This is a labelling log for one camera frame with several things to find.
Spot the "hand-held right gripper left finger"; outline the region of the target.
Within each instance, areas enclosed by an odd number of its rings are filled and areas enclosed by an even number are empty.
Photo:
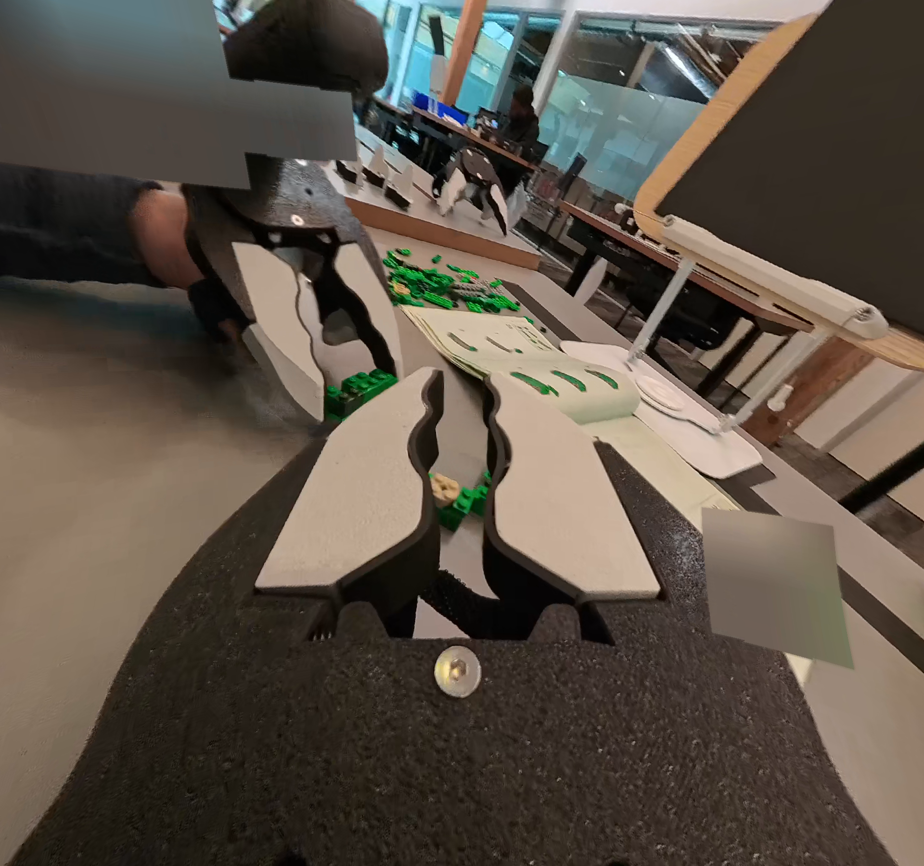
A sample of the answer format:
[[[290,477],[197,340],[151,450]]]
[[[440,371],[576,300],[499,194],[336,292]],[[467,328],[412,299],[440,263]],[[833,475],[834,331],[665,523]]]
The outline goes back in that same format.
[[[440,570],[430,469],[443,414],[443,372],[423,367],[334,429],[255,591],[319,598],[335,615],[368,603],[391,636],[411,638],[419,598]]]

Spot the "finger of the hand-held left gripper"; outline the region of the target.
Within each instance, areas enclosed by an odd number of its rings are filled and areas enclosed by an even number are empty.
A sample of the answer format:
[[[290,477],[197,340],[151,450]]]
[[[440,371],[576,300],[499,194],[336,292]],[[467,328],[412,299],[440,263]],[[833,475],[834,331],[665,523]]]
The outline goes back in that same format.
[[[375,368],[403,377],[403,353],[394,306],[385,278],[363,248],[344,243],[326,253],[318,276],[321,336],[336,347],[347,336],[368,352]]]
[[[248,350],[306,416],[324,418],[326,380],[299,316],[299,273],[270,251],[233,242],[253,321],[244,332]]]

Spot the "green brick assembly grey underside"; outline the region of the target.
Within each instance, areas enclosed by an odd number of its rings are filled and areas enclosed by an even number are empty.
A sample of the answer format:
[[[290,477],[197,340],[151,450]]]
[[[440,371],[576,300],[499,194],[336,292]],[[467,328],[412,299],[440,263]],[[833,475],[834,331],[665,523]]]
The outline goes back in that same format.
[[[359,372],[351,375],[340,386],[330,385],[326,387],[324,394],[324,419],[344,421],[397,383],[398,378],[395,375],[376,368],[370,373]]]

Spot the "green brick assembly tan flowers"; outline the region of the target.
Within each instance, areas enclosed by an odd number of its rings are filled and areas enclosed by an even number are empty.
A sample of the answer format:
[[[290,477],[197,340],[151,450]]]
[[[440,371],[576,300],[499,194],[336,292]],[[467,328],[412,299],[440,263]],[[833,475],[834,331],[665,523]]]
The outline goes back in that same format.
[[[433,500],[439,524],[455,533],[469,517],[483,519],[491,488],[491,473],[484,471],[474,487],[465,487],[438,472],[430,473]]]

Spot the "person's left forearm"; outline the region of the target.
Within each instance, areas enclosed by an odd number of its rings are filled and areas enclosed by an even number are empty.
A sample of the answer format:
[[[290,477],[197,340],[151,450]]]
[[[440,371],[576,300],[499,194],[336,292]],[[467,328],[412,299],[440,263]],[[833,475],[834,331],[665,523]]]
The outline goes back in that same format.
[[[163,288],[131,225],[153,180],[1,165],[1,276]]]

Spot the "white desk lamp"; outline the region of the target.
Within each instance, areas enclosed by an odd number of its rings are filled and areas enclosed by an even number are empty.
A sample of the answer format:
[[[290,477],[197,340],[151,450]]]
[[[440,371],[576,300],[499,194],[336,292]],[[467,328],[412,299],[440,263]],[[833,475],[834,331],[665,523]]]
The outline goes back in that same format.
[[[678,268],[631,348],[570,341],[562,347],[572,358],[614,367],[628,374],[640,390],[655,391],[654,398],[642,398],[637,417],[693,468],[710,478],[725,479],[760,464],[756,449],[736,430],[813,352],[833,337],[878,341],[890,327],[873,305],[769,263],[685,219],[670,215],[658,224],[661,243],[678,255]],[[746,406],[733,415],[711,414],[686,391],[657,378],[653,367],[643,360],[644,347],[696,267],[710,270],[756,294],[761,302],[782,307],[812,325],[808,332],[798,332],[789,341]]]

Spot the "person's left hand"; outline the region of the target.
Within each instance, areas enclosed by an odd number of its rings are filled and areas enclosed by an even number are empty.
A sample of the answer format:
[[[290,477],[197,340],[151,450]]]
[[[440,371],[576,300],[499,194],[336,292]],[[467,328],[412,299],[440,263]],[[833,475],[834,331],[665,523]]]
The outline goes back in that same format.
[[[129,223],[145,266],[161,283],[186,292],[204,279],[187,246],[189,210],[182,195],[142,191]]]

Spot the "pile of green bricks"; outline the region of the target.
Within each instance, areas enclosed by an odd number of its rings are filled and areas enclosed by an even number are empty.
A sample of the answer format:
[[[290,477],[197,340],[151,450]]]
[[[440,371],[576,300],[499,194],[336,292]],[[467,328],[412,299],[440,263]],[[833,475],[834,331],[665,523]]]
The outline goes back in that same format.
[[[472,314],[514,315],[521,303],[506,294],[501,280],[484,280],[442,255],[417,262],[409,248],[389,249],[382,258],[387,293],[394,306],[433,307]]]

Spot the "raised white wood-edged platform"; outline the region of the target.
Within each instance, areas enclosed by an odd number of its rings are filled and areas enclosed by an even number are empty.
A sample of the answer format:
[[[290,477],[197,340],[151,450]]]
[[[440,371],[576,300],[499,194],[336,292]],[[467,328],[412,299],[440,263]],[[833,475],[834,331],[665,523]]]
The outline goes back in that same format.
[[[345,199],[353,215],[369,229],[387,231],[451,250],[491,259],[525,270],[539,269],[539,253],[515,234],[503,236],[498,226],[481,221],[479,211],[470,202],[461,201],[446,216],[440,216],[430,196],[432,177],[421,167],[402,156],[376,135],[359,127],[357,144],[359,162],[370,162],[381,153],[386,175],[412,181],[411,203],[399,208],[385,197],[383,188],[369,183],[363,175],[356,182],[343,179],[334,161],[321,162],[329,182]]]

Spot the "brick instruction booklet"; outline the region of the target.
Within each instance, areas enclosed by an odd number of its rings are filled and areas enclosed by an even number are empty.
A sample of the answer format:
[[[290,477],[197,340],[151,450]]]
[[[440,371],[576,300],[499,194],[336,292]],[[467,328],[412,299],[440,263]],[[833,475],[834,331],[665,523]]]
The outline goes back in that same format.
[[[526,318],[399,305],[450,363],[480,380],[517,379],[622,456],[701,530],[703,509],[739,510],[641,420],[650,408],[628,373],[567,355]]]

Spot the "black knit cap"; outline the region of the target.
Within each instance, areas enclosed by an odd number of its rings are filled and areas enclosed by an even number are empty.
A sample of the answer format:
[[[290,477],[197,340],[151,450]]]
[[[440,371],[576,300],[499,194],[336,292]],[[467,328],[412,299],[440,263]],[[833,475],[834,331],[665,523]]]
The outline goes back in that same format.
[[[389,59],[377,18],[352,0],[269,0],[225,38],[231,78],[367,98]]]

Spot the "long wooden table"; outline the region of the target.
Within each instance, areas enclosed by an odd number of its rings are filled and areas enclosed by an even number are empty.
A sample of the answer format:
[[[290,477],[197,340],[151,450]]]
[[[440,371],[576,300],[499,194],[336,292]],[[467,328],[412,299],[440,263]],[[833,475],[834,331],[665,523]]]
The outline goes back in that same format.
[[[499,144],[494,144],[490,140],[486,140],[485,138],[480,137],[479,135],[473,133],[466,126],[459,125],[456,123],[456,121],[437,116],[432,112],[418,108],[413,108],[411,110],[411,115],[415,121],[428,124],[431,128],[439,130],[447,137],[465,139],[468,143],[479,147],[479,149],[489,151],[491,154],[501,157],[502,160],[506,163],[511,163],[517,167],[522,167],[529,172],[536,172],[540,169],[538,164],[532,163],[526,160],[525,157],[519,156],[512,151],[508,151],[502,148],[502,146]]]

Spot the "wooden pillar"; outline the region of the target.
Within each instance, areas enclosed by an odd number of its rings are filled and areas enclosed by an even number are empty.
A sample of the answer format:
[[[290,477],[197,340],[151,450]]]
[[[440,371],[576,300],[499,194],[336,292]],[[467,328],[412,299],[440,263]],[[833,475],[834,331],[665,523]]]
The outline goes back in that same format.
[[[440,101],[445,105],[456,105],[468,64],[476,48],[487,4],[488,0],[464,0],[440,96]]]

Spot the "dark wooden table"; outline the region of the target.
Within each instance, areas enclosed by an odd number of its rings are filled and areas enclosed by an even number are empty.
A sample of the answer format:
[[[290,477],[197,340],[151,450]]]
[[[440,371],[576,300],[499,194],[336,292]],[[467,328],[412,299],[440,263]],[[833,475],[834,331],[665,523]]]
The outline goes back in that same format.
[[[558,210],[585,223],[593,230],[606,245],[608,242],[614,246],[619,246],[626,252],[632,251],[641,254],[647,259],[676,271],[681,257],[660,248],[658,245],[641,238],[632,236],[624,232],[618,225],[613,222],[595,215],[576,205],[560,201]],[[784,308],[776,306],[770,302],[762,301],[755,293],[744,289],[743,287],[726,280],[712,271],[695,267],[689,280],[699,285],[701,288],[725,300],[727,303],[735,305],[740,310],[746,312],[749,316],[754,316],[761,320],[783,326],[785,329],[808,332],[811,326],[808,321],[797,317]]]

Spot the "black panel wooden edge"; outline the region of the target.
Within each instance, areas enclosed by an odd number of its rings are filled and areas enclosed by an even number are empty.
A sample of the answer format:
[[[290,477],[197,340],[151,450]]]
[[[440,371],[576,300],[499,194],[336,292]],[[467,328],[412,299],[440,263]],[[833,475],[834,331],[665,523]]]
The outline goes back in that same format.
[[[642,230],[922,371],[922,0],[832,0],[754,47],[643,183]]]

